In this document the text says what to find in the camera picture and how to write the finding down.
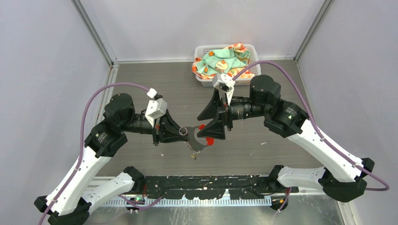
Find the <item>silver split keyring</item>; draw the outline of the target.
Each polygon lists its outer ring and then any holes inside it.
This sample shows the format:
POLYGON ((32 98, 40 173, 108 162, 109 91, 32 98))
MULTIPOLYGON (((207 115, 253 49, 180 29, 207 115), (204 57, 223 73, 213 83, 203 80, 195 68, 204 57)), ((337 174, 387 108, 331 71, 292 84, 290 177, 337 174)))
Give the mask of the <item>silver split keyring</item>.
POLYGON ((188 133, 188 131, 187 131, 186 127, 179 128, 179 134, 180 135, 184 136, 184 135, 187 135, 187 133, 188 133))

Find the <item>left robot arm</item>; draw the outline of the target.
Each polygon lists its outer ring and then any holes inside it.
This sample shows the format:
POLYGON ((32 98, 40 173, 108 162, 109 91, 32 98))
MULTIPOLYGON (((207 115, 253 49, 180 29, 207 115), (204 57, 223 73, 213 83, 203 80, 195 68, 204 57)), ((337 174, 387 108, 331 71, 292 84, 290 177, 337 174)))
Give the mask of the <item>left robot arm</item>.
POLYGON ((128 132, 151 135, 154 145, 189 140, 171 118, 162 98, 150 101, 148 109, 138 114, 129 94, 114 95, 105 106, 104 120, 82 142, 82 151, 62 182, 51 194, 35 200, 49 224, 82 225, 101 204, 117 195, 139 194, 145 189, 145 176, 132 166, 109 182, 88 188, 99 170, 127 142, 128 132))

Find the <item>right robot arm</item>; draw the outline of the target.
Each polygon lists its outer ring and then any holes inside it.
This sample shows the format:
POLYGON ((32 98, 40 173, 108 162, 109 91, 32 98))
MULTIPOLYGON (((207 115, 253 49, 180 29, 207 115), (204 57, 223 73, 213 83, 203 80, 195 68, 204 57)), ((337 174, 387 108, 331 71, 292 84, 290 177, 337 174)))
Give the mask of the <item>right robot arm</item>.
POLYGON ((210 102, 199 114, 199 121, 209 120, 197 136, 225 139, 233 121, 263 117, 264 126, 287 138, 317 159, 322 167, 313 169, 275 165, 269 174, 268 187, 273 192, 285 188, 318 189, 340 202, 349 202, 363 195, 367 187, 366 171, 372 171, 374 161, 359 158, 338 144, 326 140, 316 131, 308 113, 297 104, 281 99, 281 85, 268 75, 251 79, 248 97, 234 97, 231 87, 223 83, 225 75, 216 78, 210 102))

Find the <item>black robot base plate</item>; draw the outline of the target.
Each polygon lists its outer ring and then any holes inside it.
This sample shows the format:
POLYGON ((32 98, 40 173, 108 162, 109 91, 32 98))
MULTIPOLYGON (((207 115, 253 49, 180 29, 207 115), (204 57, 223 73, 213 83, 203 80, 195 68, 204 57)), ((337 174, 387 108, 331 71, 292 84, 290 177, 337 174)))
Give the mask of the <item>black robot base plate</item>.
POLYGON ((288 189, 267 176, 146 176, 135 182, 131 194, 157 199, 188 200, 221 199, 229 194, 231 199, 261 199, 271 194, 286 194, 288 189))

